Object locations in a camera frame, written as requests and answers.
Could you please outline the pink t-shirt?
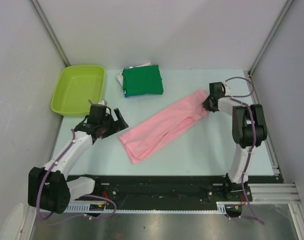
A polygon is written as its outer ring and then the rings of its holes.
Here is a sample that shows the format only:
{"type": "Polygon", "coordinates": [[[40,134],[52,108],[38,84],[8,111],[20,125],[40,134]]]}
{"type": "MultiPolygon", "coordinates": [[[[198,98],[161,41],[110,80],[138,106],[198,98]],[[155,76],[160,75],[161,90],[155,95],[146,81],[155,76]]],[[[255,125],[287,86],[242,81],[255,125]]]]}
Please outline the pink t-shirt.
{"type": "Polygon", "coordinates": [[[132,164],[138,164],[181,136],[207,115],[202,88],[166,107],[119,136],[132,164]]]}

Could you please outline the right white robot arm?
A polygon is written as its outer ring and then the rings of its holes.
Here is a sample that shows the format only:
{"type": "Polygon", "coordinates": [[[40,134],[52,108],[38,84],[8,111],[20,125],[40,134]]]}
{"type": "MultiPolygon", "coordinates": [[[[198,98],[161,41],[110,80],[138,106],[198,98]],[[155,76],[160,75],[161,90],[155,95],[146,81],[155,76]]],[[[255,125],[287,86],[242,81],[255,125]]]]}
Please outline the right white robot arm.
{"type": "Polygon", "coordinates": [[[247,185],[252,155],[266,140],[267,127],[262,105],[242,102],[229,96],[227,89],[222,82],[210,83],[209,96],[202,106],[207,111],[223,112],[232,117],[232,138],[236,148],[222,194],[227,200],[233,201],[247,185]]]}

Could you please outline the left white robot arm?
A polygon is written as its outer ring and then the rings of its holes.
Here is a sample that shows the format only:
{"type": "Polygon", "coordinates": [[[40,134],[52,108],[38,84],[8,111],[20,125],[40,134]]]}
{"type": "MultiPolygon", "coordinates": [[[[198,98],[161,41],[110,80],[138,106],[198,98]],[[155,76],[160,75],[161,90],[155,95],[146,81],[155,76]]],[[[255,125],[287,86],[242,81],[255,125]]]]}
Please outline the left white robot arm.
{"type": "Polygon", "coordinates": [[[70,201],[102,194],[93,177],[81,176],[69,181],[68,176],[81,156],[96,140],[102,140],[128,128],[118,108],[111,110],[105,101],[90,106],[90,112],[72,130],[66,146],[43,167],[34,167],[28,177],[28,204],[37,211],[61,214],[70,201]]]}

